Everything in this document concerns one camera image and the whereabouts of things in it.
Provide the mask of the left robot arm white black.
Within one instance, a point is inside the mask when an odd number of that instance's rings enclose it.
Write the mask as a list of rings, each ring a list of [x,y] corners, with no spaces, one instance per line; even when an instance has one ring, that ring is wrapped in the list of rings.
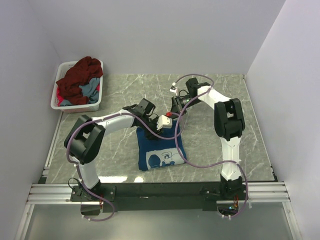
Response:
[[[101,192],[101,181],[97,175],[94,163],[105,136],[116,131],[140,127],[146,131],[146,136],[153,139],[151,131],[157,130],[158,118],[151,118],[156,106],[143,98],[139,104],[125,106],[121,110],[101,117],[82,115],[78,118],[64,140],[66,158],[75,164],[79,182],[82,185],[82,195],[88,201],[96,200]]]

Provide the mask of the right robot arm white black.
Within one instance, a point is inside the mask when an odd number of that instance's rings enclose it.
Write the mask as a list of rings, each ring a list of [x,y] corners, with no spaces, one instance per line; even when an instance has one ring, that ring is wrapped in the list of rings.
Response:
[[[245,130],[245,119],[241,101],[229,98],[214,89],[207,82],[199,83],[193,77],[186,81],[186,95],[180,96],[176,83],[170,91],[175,93],[171,98],[172,113],[184,115],[188,107],[200,102],[207,104],[214,112],[214,130],[220,138],[222,146],[222,169],[220,174],[219,193],[222,198],[230,200],[245,190],[243,174],[239,167],[240,142]]]

